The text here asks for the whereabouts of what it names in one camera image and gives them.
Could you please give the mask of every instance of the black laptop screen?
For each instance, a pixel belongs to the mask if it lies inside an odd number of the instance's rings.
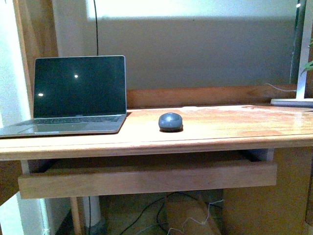
[[[125,113],[124,56],[36,60],[35,118]]]

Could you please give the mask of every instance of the gray wireless mouse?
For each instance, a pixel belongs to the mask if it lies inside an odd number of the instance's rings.
[[[175,113],[165,113],[158,119],[158,126],[162,132],[182,131],[182,117]]]

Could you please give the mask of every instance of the white cable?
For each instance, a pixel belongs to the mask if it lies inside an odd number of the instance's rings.
[[[215,203],[218,203],[218,202],[222,202],[222,201],[223,201],[223,199],[220,200],[220,201],[216,201],[216,202],[209,203],[209,205],[208,205],[208,213],[207,213],[207,217],[206,217],[205,221],[199,222],[199,221],[195,220],[194,218],[189,217],[189,218],[187,218],[187,219],[185,220],[185,222],[183,222],[183,224],[182,224],[182,226],[181,226],[181,227],[182,227],[182,231],[179,230],[179,229],[170,228],[169,231],[168,231],[168,233],[167,233],[167,235],[170,234],[170,231],[171,231],[171,230],[175,230],[175,231],[178,231],[178,232],[180,232],[180,233],[182,233],[182,234],[185,234],[185,228],[184,228],[184,226],[185,226],[185,224],[187,223],[188,220],[192,220],[192,221],[194,221],[194,222],[196,222],[196,223],[198,223],[198,224],[200,224],[200,225],[202,225],[202,226],[205,225],[205,224],[207,223],[209,217],[210,217],[210,206],[211,206],[212,204],[215,204]]]
[[[144,229],[140,230],[140,231],[137,232],[135,235],[139,235],[140,233],[142,233],[142,232],[144,232],[144,231],[146,231],[146,230],[148,230],[149,228],[152,228],[152,227],[154,227],[154,226],[158,226],[158,224],[150,225],[150,226],[148,226],[147,228],[144,228]]]
[[[278,87],[276,87],[276,86],[273,86],[273,85],[270,84],[270,83],[265,83],[264,85],[269,85],[269,86],[271,86],[271,87],[273,87],[273,88],[275,88],[275,89],[277,89],[277,90],[279,90],[279,91],[282,91],[282,92],[297,92],[297,90],[283,90],[283,89],[280,89],[280,88],[278,88]]]

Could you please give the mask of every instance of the wooden side panel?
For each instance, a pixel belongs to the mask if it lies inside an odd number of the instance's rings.
[[[278,87],[285,90],[296,89],[296,85],[280,85]],[[131,109],[270,103],[272,98],[295,98],[295,93],[282,92],[269,85],[128,90],[127,106]]]
[[[300,235],[311,173],[312,148],[281,148],[277,185],[224,190],[226,235]]]
[[[0,162],[0,205],[19,191],[20,161]]]
[[[35,59],[58,56],[51,0],[14,0],[26,79],[34,86]]]

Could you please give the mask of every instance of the wooden drawer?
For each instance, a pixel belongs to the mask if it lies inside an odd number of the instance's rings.
[[[239,151],[62,159],[19,177],[22,198],[240,188],[276,184],[277,164]]]

